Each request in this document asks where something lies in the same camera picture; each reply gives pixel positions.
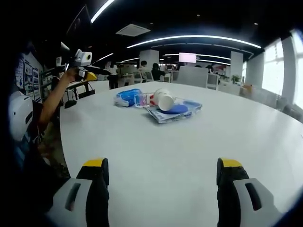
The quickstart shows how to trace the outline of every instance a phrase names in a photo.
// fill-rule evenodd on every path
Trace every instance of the monitor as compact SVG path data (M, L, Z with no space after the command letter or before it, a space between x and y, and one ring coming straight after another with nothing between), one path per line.
M196 63L196 54L179 53L179 62Z

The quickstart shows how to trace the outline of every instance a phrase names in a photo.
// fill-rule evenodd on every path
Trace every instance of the ceiling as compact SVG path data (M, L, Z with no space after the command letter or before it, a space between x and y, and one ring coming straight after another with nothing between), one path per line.
M295 3L291 3L292 1L286 3L276 0L186 0L180 2L115 0L93 24L85 25L86 28L80 35L66 37L68 27L84 5L87 6L88 15L92 18L107 0L63 2L59 8L57 6L48 8L48 11L61 15L59 24L53 24L52 20L45 15L42 17L48 29L41 32L35 39L35 46L37 46L37 51L47 52L44 55L40 53L44 60L58 55L59 50L53 47L51 44L53 40L49 38L54 32L58 39L68 46L91 51L93 61L110 53L114 54L107 58L108 60L123 61L139 57L140 51L150 48L159 50L160 56L168 53L193 52L230 57L232 49L218 45L247 51L240 51L247 60L252 54L257 55L264 51L263 48L275 39L288 36L289 30L297 26L299 22L297 9L294 7ZM116 35L117 31L128 24L142 26L151 31L136 37ZM127 49L128 46L136 43L174 35L224 36L250 42L262 48L212 38L180 38ZM167 60L174 61L175 58L171 57Z

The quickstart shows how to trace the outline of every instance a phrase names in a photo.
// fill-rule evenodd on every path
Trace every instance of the desk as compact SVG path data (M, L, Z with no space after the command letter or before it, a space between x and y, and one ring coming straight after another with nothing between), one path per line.
M143 109L113 105L123 90L167 88L203 104L191 119L157 124ZM214 227L216 163L240 161L287 211L303 184L303 124L265 105L200 87L150 82L61 108L61 138L75 177L88 159L109 161L111 227Z

